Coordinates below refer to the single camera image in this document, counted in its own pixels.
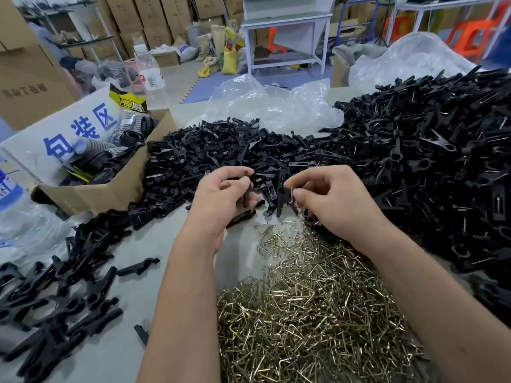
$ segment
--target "open cardboard box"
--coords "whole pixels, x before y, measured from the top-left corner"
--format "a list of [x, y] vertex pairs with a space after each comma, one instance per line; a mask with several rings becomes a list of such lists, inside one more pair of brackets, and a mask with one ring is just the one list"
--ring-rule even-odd
[[[161, 141], [177, 130], [169, 110], [153, 110], [151, 115], [160, 119], [147, 141]], [[143, 193], [142, 179], [150, 154], [147, 146], [141, 147], [119, 173], [107, 184], [53, 187], [41, 189], [68, 215], [92, 210], [100, 213], [109, 209], [126, 210], [130, 202], [138, 201]]]

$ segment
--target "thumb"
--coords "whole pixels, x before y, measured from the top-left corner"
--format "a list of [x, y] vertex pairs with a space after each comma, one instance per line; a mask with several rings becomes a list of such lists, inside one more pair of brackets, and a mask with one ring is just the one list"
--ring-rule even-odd
[[247, 176], [244, 176], [239, 180], [231, 181], [231, 185], [229, 188], [226, 189], [226, 191], [228, 191], [229, 194], [234, 199], [237, 200], [241, 196], [243, 196], [243, 194], [247, 191], [249, 186], [250, 186], [250, 179]]
[[294, 188], [293, 197], [297, 202], [303, 204], [306, 208], [309, 208], [312, 212], [316, 213], [314, 208], [317, 208], [321, 195], [311, 192], [303, 188]]

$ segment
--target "plastic bottle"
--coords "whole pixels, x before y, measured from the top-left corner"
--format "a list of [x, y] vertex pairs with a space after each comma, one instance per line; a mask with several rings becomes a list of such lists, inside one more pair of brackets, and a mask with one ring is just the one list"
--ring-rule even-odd
[[145, 44], [134, 46], [138, 64], [138, 75], [147, 92], [147, 104], [151, 109], [170, 107], [169, 96], [162, 71], [156, 59], [149, 53]]
[[32, 259], [47, 254], [61, 257], [71, 226], [46, 206], [30, 199], [25, 190], [0, 170], [0, 241]]

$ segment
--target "table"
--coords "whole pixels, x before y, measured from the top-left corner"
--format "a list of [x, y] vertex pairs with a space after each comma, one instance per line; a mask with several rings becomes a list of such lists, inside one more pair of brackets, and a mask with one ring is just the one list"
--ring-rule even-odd
[[[460, 6], [469, 6], [469, 10], [467, 14], [465, 15], [465, 19], [468, 19], [472, 8], [474, 5], [478, 4], [489, 4], [493, 3], [492, 9], [490, 10], [487, 19], [492, 19], [495, 10], [497, 9], [497, 6], [499, 5], [499, 2], [504, 0], [456, 0], [456, 1], [446, 1], [446, 2], [437, 2], [437, 3], [430, 3], [430, 4], [415, 4], [412, 2], [399, 2], [396, 1], [394, 9], [392, 11], [392, 15], [390, 16], [390, 22], [389, 22], [389, 28], [387, 29], [387, 35], [385, 38], [386, 43], [390, 42], [390, 36], [392, 35], [392, 31], [394, 28], [395, 18], [399, 11], [417, 11], [417, 18], [415, 20], [415, 24], [413, 25], [413, 32], [418, 32], [418, 29], [421, 25], [422, 18], [424, 16], [424, 12], [427, 11], [436, 11], [439, 9], [447, 9], [447, 8], [456, 8]], [[500, 36], [502, 31], [504, 30], [504, 26], [506, 22], [508, 21], [509, 17], [511, 16], [511, 6], [508, 7], [508, 10], [506, 11], [504, 18], [501, 20], [499, 25], [496, 27], [494, 34], [492, 35], [492, 39], [490, 40], [487, 47], [484, 49], [484, 54], [482, 58], [485, 58], [488, 56], [489, 52], [492, 50], [493, 46], [495, 45], [495, 42], [497, 41], [497, 38]]]
[[[334, 88], [329, 90], [326, 101], [331, 106], [336, 101], [347, 102], [358, 95], [360, 92], [351, 87]], [[196, 117], [198, 112], [202, 112], [206, 105], [207, 102], [189, 103], [175, 105], [170, 110], [177, 126], [181, 128]], [[218, 290], [232, 286], [248, 275], [262, 277], [262, 268], [271, 263], [271, 258], [263, 258], [257, 251], [259, 235], [254, 226], [266, 221], [271, 225], [278, 220], [275, 214], [266, 220], [262, 212], [258, 211], [256, 217], [227, 231], [222, 249], [215, 257], [215, 280]], [[121, 269], [141, 262], [147, 257], [158, 257], [161, 262], [152, 265], [142, 276], [133, 274], [123, 278], [116, 277], [109, 296], [119, 296], [121, 307], [127, 304], [124, 314], [110, 323], [101, 334], [85, 340], [73, 351], [70, 358], [55, 368], [45, 383], [135, 382], [144, 355], [144, 346], [133, 326], [141, 324], [144, 319], [151, 320], [153, 316], [170, 249], [187, 214], [183, 205], [168, 217], [153, 220], [141, 230], [134, 231], [118, 245], [113, 251], [115, 258], [103, 267], [102, 275], [110, 266]], [[296, 217], [288, 207], [283, 210], [279, 220], [292, 218]], [[52, 289], [48, 291], [50, 294], [55, 292]], [[6, 336], [6, 332], [6, 327], [2, 327], [0, 342]], [[10, 336], [12, 342], [17, 343], [24, 339], [24, 336], [19, 336], [19, 331], [15, 332]], [[22, 383], [23, 380], [16, 377], [16, 371], [23, 361], [24, 356], [10, 363], [4, 363], [0, 359], [0, 383]]]
[[[321, 64], [321, 74], [324, 74], [324, 67], [327, 62], [327, 47], [328, 47], [328, 28], [330, 26], [331, 13], [322, 12], [311, 12], [301, 13], [288, 16], [279, 16], [275, 18], [259, 18], [259, 19], [247, 19], [241, 24], [241, 28], [245, 32], [245, 47], [247, 49], [247, 65], [248, 73], [252, 74], [252, 70], [256, 68], [266, 67], [278, 67], [278, 66], [290, 66], [293, 64], [305, 64], [305, 63], [318, 63]], [[316, 48], [311, 48], [310, 56], [300, 53], [286, 53], [281, 55], [272, 55], [272, 57], [257, 60], [259, 64], [255, 64], [254, 60], [254, 48], [255, 48], [255, 30], [258, 28], [270, 28], [279, 27], [293, 24], [305, 24], [313, 23], [314, 30], [316, 28], [315, 23], [324, 23], [324, 43], [323, 43], [323, 57], [320, 59], [314, 55]]]

